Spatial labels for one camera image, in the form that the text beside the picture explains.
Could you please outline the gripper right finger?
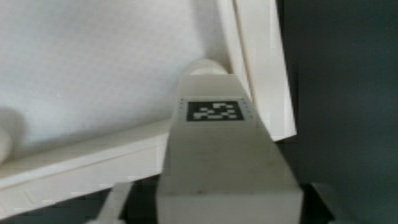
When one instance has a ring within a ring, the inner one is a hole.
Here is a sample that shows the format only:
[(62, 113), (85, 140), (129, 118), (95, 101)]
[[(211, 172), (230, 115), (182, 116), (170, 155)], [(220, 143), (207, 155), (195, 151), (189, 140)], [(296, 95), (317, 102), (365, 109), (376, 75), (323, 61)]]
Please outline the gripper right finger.
[(301, 190), (300, 224), (349, 224), (349, 215), (332, 186), (312, 182), (301, 185)]

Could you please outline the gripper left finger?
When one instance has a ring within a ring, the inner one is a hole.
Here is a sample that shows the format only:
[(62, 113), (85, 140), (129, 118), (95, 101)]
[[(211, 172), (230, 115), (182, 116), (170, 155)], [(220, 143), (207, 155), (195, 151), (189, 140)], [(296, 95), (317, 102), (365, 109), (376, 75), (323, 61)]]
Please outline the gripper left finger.
[(117, 183), (86, 224), (156, 224), (154, 188), (142, 182)]

